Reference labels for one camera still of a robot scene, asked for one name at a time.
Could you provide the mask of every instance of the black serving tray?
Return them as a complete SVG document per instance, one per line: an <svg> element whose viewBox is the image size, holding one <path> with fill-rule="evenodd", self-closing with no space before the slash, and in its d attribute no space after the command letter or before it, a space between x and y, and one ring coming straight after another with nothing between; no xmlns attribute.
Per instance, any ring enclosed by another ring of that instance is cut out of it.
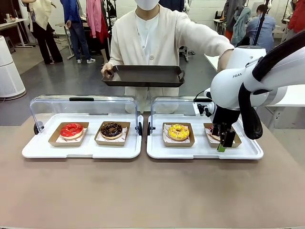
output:
<svg viewBox="0 0 305 229"><path fill-rule="evenodd" d="M180 87L184 84L185 72L179 66L117 65L108 74L116 79L104 77L102 81L108 86Z"/></svg>

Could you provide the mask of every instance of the white tray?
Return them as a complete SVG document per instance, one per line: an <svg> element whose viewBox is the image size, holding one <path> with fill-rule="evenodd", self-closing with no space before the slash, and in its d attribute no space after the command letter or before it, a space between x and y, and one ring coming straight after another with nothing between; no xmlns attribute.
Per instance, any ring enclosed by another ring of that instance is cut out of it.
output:
<svg viewBox="0 0 305 229"><path fill-rule="evenodd" d="M191 123L195 143L192 147L165 147L163 142L162 124L165 122ZM239 119L233 127L242 143L238 148L227 148L224 153L211 148L205 136L203 124L211 123L206 116L184 116L179 114L155 114L153 126L156 129L147 138L147 153L156 159L194 159L194 158L219 158L219 159L253 159L263 157L264 153L258 143L246 137L242 121Z"/></svg>
<svg viewBox="0 0 305 229"><path fill-rule="evenodd" d="M94 137L103 121L130 122L130 130L125 146L99 146ZM88 131L80 147L53 147L48 142L58 125L62 122L89 122ZM143 117L138 122L143 124ZM135 130L134 114L56 114L44 125L42 133L35 135L24 147L22 155L27 158L134 158L141 150L142 137Z"/></svg>

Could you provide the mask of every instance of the white cylinder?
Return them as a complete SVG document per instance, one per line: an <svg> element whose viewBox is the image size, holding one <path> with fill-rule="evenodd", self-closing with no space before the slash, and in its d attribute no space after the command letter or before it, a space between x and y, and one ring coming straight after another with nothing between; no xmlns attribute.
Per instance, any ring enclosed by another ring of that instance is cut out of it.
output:
<svg viewBox="0 0 305 229"><path fill-rule="evenodd" d="M8 46L6 45L5 38L0 36L0 66L4 66L13 62Z"/></svg>
<svg viewBox="0 0 305 229"><path fill-rule="evenodd" d="M25 94L25 88L3 36L0 49L0 98L18 98Z"/></svg>

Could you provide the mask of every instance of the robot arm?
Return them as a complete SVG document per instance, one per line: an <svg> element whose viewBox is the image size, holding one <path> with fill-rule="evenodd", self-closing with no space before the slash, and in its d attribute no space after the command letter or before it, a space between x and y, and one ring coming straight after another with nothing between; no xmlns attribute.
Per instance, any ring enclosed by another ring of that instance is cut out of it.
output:
<svg viewBox="0 0 305 229"><path fill-rule="evenodd" d="M264 56L262 49L236 48L226 70L212 81L205 95L215 104L212 120L221 144L230 147L231 125L242 115L248 138L262 136L262 126L253 107L281 100L288 85L305 84L305 31L282 43Z"/></svg>

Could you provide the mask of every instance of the donut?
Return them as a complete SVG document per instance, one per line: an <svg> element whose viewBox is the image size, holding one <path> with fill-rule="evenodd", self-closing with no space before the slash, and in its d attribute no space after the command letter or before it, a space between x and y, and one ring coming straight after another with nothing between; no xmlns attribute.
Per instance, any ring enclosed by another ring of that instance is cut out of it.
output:
<svg viewBox="0 0 305 229"><path fill-rule="evenodd" d="M190 135L189 127L175 124L168 129L168 135L171 139L176 141L183 141Z"/></svg>
<svg viewBox="0 0 305 229"><path fill-rule="evenodd" d="M65 139L71 140L81 136L83 131L84 127L82 125L77 123L70 123L61 129L61 136Z"/></svg>
<svg viewBox="0 0 305 229"><path fill-rule="evenodd" d="M123 128L117 123L108 123L101 127L101 135L107 139L116 139L122 135Z"/></svg>
<svg viewBox="0 0 305 229"><path fill-rule="evenodd" d="M220 134L219 134L219 131L218 131L218 135L212 135L213 129L214 129L214 126L211 126L211 127L209 128L209 130L210 130L210 134L209 134L209 135L210 135L212 138L214 138L215 140L220 141Z"/></svg>

